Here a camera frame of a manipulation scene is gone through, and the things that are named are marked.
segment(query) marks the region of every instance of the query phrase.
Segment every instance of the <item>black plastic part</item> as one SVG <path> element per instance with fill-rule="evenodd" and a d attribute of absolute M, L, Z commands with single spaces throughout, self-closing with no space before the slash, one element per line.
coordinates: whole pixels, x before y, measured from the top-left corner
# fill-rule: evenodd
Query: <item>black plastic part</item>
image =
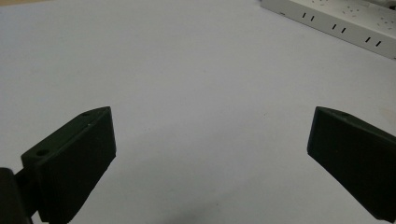
<path fill-rule="evenodd" d="M 0 223 L 31 224 L 14 174 L 7 168 L 0 168 Z"/>
<path fill-rule="evenodd" d="M 18 179 L 30 184 L 21 188 L 27 212 L 38 209 L 44 222 L 68 223 L 115 156 L 110 107 L 75 117 L 21 156 Z"/>
<path fill-rule="evenodd" d="M 375 218 L 396 219 L 396 137 L 347 113 L 317 107 L 308 154 Z"/>

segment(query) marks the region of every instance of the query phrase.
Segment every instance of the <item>tabletop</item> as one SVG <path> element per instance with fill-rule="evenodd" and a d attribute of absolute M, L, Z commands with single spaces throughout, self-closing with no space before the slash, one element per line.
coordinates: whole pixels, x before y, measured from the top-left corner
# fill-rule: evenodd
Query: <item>tabletop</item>
<path fill-rule="evenodd" d="M 117 158 L 73 224 L 383 223 L 306 146 L 318 105 L 395 135 L 395 96 L 393 60 L 258 0 L 0 7 L 2 167 L 112 108 Z"/>

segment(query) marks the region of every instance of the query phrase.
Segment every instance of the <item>power outlet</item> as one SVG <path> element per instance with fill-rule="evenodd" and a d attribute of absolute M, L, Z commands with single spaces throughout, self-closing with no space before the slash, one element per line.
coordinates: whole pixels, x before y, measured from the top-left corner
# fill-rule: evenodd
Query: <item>power outlet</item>
<path fill-rule="evenodd" d="M 362 0 L 262 0 L 262 7 L 396 60 L 396 11 Z"/>

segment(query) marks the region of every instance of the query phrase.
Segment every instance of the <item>outlet socket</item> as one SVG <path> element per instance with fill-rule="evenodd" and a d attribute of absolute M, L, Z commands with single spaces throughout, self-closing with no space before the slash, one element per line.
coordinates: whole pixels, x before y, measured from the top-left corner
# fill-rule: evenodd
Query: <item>outlet socket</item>
<path fill-rule="evenodd" d="M 262 0 L 262 7 L 396 61 L 396 11 L 361 0 Z"/>

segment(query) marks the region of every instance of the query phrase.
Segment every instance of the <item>screw hole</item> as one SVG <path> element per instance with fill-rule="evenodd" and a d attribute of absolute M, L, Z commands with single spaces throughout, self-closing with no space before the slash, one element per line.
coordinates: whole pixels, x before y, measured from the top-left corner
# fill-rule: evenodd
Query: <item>screw hole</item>
<path fill-rule="evenodd" d="M 50 151 L 48 149 L 41 149 L 41 150 L 37 151 L 36 155 L 39 157 L 42 157 L 49 153 L 50 153 Z"/>

